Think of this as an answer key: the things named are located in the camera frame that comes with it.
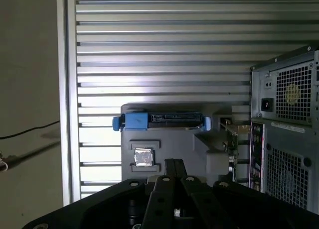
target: white cable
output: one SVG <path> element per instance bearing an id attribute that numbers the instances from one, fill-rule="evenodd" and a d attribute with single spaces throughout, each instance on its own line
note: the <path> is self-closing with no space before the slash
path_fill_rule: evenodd
<path id="1" fill-rule="evenodd" d="M 2 165 L 5 165 L 5 169 L 4 170 L 1 170 L 0 172 L 5 172 L 8 170 L 9 166 L 6 162 L 3 162 L 2 159 L 0 160 L 0 167 L 2 167 Z"/>

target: concrete floor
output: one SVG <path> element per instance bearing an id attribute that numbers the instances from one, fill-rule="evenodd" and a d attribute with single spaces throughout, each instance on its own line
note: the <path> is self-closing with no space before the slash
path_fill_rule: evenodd
<path id="1" fill-rule="evenodd" d="M 56 0 L 1 0 L 0 136 L 59 119 Z M 53 127 L 0 140 L 4 156 L 20 155 L 52 140 Z M 0 173 L 0 228 L 20 229 L 62 207 L 57 147 Z"/>

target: processor chip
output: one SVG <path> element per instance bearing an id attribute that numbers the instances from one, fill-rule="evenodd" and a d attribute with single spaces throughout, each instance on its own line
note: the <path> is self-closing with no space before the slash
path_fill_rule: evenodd
<path id="1" fill-rule="evenodd" d="M 135 148 L 134 161 L 137 167 L 153 166 L 153 150 L 151 148 Z"/>

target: slotted aluminum panel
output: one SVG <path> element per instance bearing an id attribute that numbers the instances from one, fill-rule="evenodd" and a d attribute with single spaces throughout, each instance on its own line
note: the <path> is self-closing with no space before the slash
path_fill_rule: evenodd
<path id="1" fill-rule="evenodd" d="M 266 193 L 287 203 L 307 209 L 308 171 L 298 156 L 272 149 L 268 154 Z"/>
<path id="2" fill-rule="evenodd" d="M 220 103 L 249 120 L 249 67 L 317 39 L 318 11 L 318 0 L 58 0 L 64 204 L 120 178 L 111 119 L 123 104 Z"/>

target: metal frame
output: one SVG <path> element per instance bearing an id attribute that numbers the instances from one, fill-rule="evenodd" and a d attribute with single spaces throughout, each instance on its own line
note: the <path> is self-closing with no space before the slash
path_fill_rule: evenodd
<path id="1" fill-rule="evenodd" d="M 63 204 L 68 205 L 81 199 L 75 0 L 57 0 L 57 10 Z"/>

